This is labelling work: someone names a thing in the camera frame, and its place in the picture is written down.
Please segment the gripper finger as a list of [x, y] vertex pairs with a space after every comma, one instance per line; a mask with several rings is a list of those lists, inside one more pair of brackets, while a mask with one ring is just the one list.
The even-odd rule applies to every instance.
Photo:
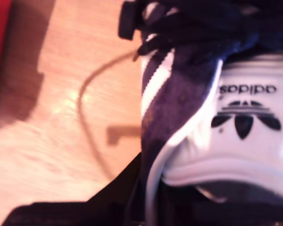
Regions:
[[138, 190], [141, 154], [106, 187], [89, 200], [89, 225], [139, 226], [133, 219], [132, 203]]

